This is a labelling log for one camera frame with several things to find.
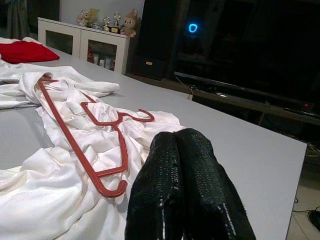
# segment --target blue light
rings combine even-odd
[[[190,33],[194,34],[197,31],[197,29],[198,29],[198,25],[197,24],[192,23],[192,24],[189,25],[189,32]]]

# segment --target red cushion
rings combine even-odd
[[[57,60],[60,57],[42,44],[27,41],[0,43],[1,59],[11,63],[32,63]]]

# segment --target teddy bear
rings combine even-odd
[[[122,35],[127,35],[131,38],[134,38],[136,33],[136,25],[138,22],[138,11],[132,9],[130,13],[124,18],[124,27],[121,29],[120,33]]]
[[[76,22],[81,27],[86,27],[90,19],[90,13],[88,11],[82,11],[80,16],[77,17]]]

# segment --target black television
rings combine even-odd
[[[319,103],[320,0],[181,5],[186,11],[171,74],[208,91],[277,99],[283,107]]]

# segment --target white cabinet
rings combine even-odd
[[[91,53],[98,65],[126,73],[130,44],[128,36],[39,17],[38,40],[86,61],[89,59],[88,53]]]

